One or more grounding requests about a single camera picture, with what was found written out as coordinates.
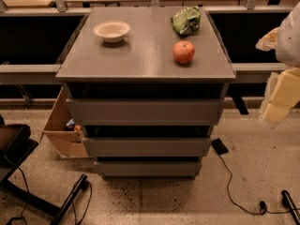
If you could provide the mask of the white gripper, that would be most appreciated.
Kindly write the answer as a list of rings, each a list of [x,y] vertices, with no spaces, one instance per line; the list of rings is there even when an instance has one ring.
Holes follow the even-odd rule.
[[[281,122],[300,101],[300,68],[291,68],[280,74],[272,72],[264,92],[268,103],[262,119],[270,123]]]

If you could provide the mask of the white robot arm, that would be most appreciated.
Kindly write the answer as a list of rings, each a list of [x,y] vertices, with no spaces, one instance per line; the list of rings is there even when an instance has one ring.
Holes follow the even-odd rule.
[[[272,72],[265,88],[260,122],[271,127],[282,122],[300,101],[300,3],[279,27],[257,42],[256,48],[275,50],[276,59],[289,67],[280,74]]]

